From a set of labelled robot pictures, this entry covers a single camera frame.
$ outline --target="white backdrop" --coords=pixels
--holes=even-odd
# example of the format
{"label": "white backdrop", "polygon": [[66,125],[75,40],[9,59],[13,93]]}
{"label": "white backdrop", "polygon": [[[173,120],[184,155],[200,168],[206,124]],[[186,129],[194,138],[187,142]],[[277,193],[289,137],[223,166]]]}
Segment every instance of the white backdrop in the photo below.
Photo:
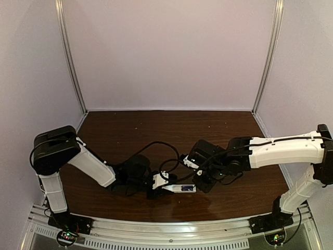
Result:
{"label": "white backdrop", "polygon": [[64,1],[88,110],[251,110],[276,1]]}
{"label": "white backdrop", "polygon": [[[326,123],[333,131],[333,2],[285,1],[281,34],[259,115],[271,136],[301,134]],[[295,181],[305,165],[288,165]],[[324,249],[333,249],[333,188],[309,203]]]}
{"label": "white backdrop", "polygon": [[0,1],[0,248],[18,249],[42,192],[34,137],[82,118],[63,53],[54,0]]}

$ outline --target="brown floor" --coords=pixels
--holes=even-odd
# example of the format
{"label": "brown floor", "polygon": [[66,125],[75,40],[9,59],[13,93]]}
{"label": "brown floor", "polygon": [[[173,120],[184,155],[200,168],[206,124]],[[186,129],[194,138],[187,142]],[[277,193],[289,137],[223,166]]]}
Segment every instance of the brown floor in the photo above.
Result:
{"label": "brown floor", "polygon": [[[230,138],[262,136],[250,112],[126,111],[91,112],[79,137],[102,159],[120,163],[151,141],[165,141],[187,154],[199,139],[226,147]],[[154,146],[144,153],[152,169],[173,152]],[[180,167],[178,176],[189,170]],[[61,179],[71,212],[130,221],[180,222],[229,219],[271,211],[273,200],[288,190],[278,166],[245,172],[229,186],[216,184],[209,194],[174,194],[155,201],[145,193],[112,194],[84,173],[67,165]]]}

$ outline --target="metal frame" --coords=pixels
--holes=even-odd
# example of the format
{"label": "metal frame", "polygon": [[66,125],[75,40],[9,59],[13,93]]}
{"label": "metal frame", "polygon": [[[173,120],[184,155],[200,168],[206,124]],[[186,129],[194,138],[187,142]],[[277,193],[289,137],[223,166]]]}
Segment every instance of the metal frame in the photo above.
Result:
{"label": "metal frame", "polygon": [[57,16],[58,16],[58,21],[59,21],[61,40],[62,40],[64,52],[65,52],[65,57],[66,57],[69,74],[70,74],[70,77],[71,77],[71,80],[73,83],[76,97],[79,102],[81,112],[82,112],[82,114],[85,115],[87,113],[87,109],[84,104],[82,92],[81,92],[81,89],[79,86],[78,77],[76,75],[76,71],[75,71],[75,67],[74,67],[74,62],[73,62],[72,53],[71,53],[71,49],[70,49],[70,45],[69,45],[68,34],[67,34],[65,15],[63,12],[62,0],[56,0],[56,10],[57,10]]}
{"label": "metal frame", "polygon": [[281,22],[282,22],[282,16],[283,16],[283,5],[284,0],[277,0],[276,1],[276,7],[275,7],[275,13],[274,13],[274,20],[273,20],[273,27],[272,27],[272,34],[271,34],[271,40],[268,47],[268,53],[266,58],[266,63],[264,67],[264,72],[262,74],[259,90],[257,97],[254,102],[253,110],[252,112],[256,114],[258,112],[259,104],[268,80],[268,75],[270,74],[271,66],[273,63],[274,53],[280,33],[281,28]]}
{"label": "metal frame", "polygon": [[[45,206],[33,205],[28,218],[27,230],[20,244],[21,250],[31,249],[35,233],[55,238],[59,229],[47,224],[48,217],[44,214],[45,209]],[[311,249],[322,249],[308,205],[302,205],[300,211]],[[179,223],[131,222],[93,218],[90,235],[80,237],[76,245],[86,246],[90,249],[127,250],[248,249],[248,239],[264,234],[251,234],[249,218]],[[298,225],[298,213],[293,216],[293,219],[294,224],[286,228]]]}

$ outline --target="black and white robotic arm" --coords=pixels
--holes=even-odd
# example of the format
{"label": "black and white robotic arm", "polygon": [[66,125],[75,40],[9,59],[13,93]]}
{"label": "black and white robotic arm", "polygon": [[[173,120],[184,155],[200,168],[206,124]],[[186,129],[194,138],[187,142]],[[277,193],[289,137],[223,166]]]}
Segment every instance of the black and white robotic arm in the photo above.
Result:
{"label": "black and white robotic arm", "polygon": [[69,213],[62,189],[59,169],[71,164],[112,191],[116,185],[136,183],[146,187],[147,198],[169,193],[195,193],[196,188],[208,193],[226,176],[236,176],[264,166],[287,163],[311,163],[306,173],[285,194],[275,199],[273,212],[250,218],[253,233],[287,226],[297,208],[324,185],[333,184],[333,141],[326,125],[317,131],[279,138],[240,137],[229,141],[227,149],[199,140],[182,163],[194,172],[193,184],[177,184],[177,177],[165,171],[149,171],[142,181],[149,160],[136,155],[120,165],[110,166],[101,160],[77,137],[71,126],[38,135],[31,153],[31,165],[39,176],[55,226],[89,233],[91,219]]}

